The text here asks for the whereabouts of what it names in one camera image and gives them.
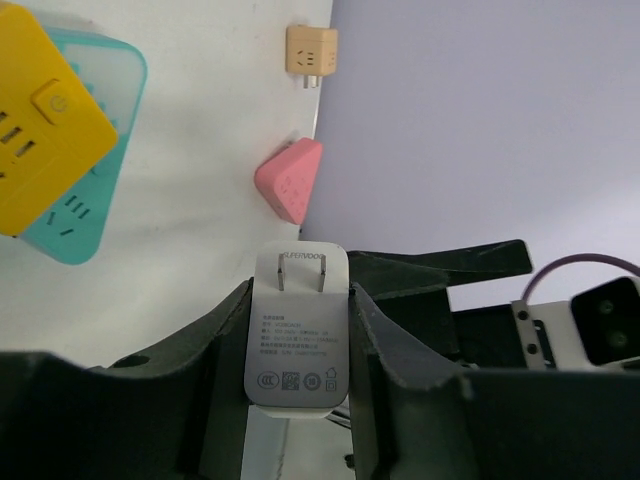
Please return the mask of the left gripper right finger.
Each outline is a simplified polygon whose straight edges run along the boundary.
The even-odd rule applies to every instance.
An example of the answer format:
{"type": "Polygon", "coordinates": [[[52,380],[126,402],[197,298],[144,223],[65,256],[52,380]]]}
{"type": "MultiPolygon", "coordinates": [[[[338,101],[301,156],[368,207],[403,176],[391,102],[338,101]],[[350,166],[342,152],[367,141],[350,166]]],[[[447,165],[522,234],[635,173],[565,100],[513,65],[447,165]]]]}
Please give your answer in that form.
{"type": "Polygon", "coordinates": [[[639,376],[470,369],[349,298],[360,479],[635,479],[639,376]]]}

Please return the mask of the yellow cube socket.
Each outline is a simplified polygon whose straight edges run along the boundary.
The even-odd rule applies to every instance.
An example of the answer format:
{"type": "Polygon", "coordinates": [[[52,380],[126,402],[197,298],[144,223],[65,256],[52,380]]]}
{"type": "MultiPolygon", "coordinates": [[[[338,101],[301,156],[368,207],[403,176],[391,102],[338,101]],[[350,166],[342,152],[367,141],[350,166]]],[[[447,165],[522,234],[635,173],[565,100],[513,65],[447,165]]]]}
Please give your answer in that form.
{"type": "Polygon", "coordinates": [[[21,235],[118,134],[36,17],[1,4],[1,232],[21,235]]]}

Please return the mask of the teal triangular power strip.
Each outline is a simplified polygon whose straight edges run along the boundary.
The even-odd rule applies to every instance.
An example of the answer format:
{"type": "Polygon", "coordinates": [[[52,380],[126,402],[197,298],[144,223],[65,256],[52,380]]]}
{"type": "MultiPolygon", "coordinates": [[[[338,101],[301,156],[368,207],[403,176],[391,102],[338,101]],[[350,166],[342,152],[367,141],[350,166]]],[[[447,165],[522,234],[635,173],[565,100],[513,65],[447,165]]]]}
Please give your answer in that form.
{"type": "Polygon", "coordinates": [[[142,53],[126,42],[51,26],[45,31],[118,134],[115,147],[20,235],[50,258],[79,265],[100,246],[148,69],[142,53]]]}

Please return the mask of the white charger adapter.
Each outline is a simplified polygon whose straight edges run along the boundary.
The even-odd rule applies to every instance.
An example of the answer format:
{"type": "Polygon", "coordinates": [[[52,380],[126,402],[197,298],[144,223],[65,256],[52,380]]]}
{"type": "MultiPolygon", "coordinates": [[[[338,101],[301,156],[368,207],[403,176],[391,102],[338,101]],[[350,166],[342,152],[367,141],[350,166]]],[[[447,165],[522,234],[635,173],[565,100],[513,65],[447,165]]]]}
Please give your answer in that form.
{"type": "Polygon", "coordinates": [[[325,418],[349,390],[349,261],[337,244],[273,241],[257,254],[244,367],[273,418],[325,418]]]}

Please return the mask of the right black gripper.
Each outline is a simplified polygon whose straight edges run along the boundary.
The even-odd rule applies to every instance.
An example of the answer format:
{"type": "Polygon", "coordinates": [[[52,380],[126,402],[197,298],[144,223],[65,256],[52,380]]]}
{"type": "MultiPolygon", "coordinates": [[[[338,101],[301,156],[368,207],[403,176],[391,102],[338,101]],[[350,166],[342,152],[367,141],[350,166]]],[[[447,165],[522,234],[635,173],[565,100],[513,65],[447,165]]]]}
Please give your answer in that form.
{"type": "MultiPolygon", "coordinates": [[[[425,254],[349,251],[350,281],[374,300],[525,275],[530,256],[522,240],[425,254]]],[[[553,370],[544,323],[520,301],[452,314],[457,350],[449,360],[471,369],[553,370]]]]}

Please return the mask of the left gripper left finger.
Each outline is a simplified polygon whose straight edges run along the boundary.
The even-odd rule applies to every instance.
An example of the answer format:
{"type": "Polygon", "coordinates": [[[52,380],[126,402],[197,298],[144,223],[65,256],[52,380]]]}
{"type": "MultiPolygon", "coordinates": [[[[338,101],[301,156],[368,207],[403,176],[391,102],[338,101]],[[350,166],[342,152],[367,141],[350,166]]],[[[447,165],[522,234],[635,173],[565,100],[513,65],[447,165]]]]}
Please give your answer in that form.
{"type": "Polygon", "coordinates": [[[2,477],[239,478],[252,287],[108,368],[3,353],[2,477]]]}

